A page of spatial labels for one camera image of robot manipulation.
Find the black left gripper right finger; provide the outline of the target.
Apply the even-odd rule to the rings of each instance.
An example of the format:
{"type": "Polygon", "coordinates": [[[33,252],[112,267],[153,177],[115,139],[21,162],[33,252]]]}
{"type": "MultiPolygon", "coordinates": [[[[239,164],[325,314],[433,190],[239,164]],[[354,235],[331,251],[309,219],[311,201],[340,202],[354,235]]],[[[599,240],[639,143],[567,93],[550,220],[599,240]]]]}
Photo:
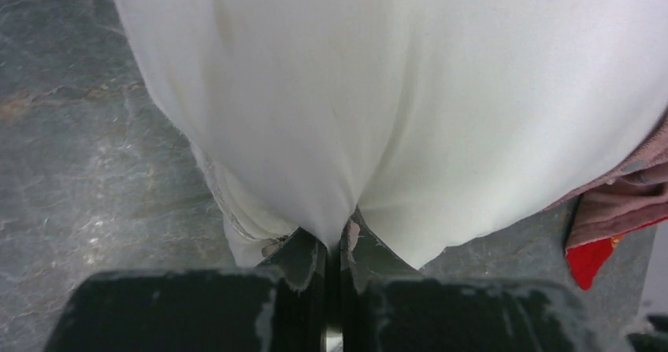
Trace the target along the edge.
{"type": "Polygon", "coordinates": [[[580,301],[545,280],[426,276],[349,218],[340,242],[345,351],[597,351],[580,301]]]}

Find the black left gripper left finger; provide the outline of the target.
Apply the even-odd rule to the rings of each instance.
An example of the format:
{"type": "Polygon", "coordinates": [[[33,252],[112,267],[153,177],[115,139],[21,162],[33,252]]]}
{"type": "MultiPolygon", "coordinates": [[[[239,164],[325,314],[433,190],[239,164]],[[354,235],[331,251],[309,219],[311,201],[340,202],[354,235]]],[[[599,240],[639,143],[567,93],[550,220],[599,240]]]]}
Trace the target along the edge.
{"type": "Polygon", "coordinates": [[[322,351],[325,248],[297,231],[252,269],[117,270],[79,285],[48,351],[322,351]]]}

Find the white pillow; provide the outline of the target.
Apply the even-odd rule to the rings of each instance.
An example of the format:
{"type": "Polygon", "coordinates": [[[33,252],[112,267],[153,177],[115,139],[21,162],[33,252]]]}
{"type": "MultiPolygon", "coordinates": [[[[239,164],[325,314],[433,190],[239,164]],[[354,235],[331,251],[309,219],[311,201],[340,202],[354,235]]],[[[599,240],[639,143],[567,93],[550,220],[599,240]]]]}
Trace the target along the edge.
{"type": "Polygon", "coordinates": [[[240,267],[355,210],[409,265],[606,180],[667,109],[667,0],[114,0],[240,267]]]}

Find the pink red patterned pillowcase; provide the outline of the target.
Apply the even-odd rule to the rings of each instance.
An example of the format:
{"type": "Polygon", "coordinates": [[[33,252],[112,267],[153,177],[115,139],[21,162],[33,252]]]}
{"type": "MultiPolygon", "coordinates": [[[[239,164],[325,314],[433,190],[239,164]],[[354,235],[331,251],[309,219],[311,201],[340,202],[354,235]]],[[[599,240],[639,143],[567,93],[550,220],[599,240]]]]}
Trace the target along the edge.
{"type": "Polygon", "coordinates": [[[623,236],[667,219],[667,116],[622,163],[550,204],[579,198],[564,254],[582,290],[623,236]]]}

